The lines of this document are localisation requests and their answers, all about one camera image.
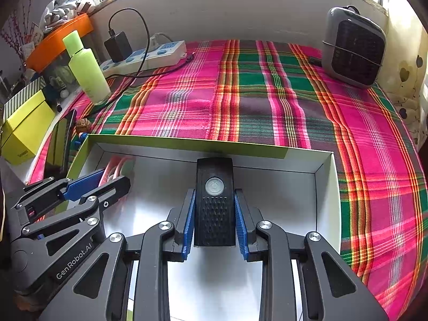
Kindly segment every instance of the orange lid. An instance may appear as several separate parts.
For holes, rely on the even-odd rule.
[[[44,38],[26,60],[27,68],[39,73],[42,72],[57,56],[66,50],[63,38],[74,30],[78,31],[80,37],[94,30],[86,13],[60,26],[52,31],[48,37]]]

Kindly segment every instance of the white wall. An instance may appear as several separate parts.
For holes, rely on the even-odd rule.
[[[43,13],[46,5],[52,0],[32,0],[31,1],[31,11],[29,14],[29,25],[31,25],[31,22],[35,22],[36,24],[39,24],[41,14]],[[27,13],[28,8],[28,0],[21,0],[18,8],[18,15],[22,16],[22,7],[21,3],[24,2],[24,6]],[[3,70],[3,75],[6,76],[10,82],[10,84],[15,81],[20,72],[19,67],[21,65],[21,62],[19,61],[18,55],[15,53],[15,51],[8,46],[8,44],[3,40],[3,38],[0,38],[0,70]]]
[[[91,21],[107,58],[108,19],[124,7],[138,9],[151,34],[165,32],[174,40],[271,40],[321,48],[328,10],[350,4],[386,29],[386,15],[363,0],[116,0]],[[116,15],[112,27],[125,31],[134,50],[145,47],[144,26],[132,11]]]

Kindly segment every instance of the portable heater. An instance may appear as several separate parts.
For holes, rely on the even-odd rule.
[[[322,66],[331,77],[370,87],[382,66],[385,42],[383,30],[361,16],[356,7],[332,8],[327,16]]]

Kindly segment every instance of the smartphone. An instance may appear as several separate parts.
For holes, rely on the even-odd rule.
[[[76,115],[76,110],[71,110],[55,124],[44,165],[44,178],[53,176],[60,180],[67,176],[71,135],[76,125]]]

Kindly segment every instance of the green bottle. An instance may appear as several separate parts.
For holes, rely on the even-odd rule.
[[[94,105],[103,104],[110,97],[111,91],[92,49],[83,47],[77,30],[65,36],[63,42],[71,58],[68,66],[83,91]]]

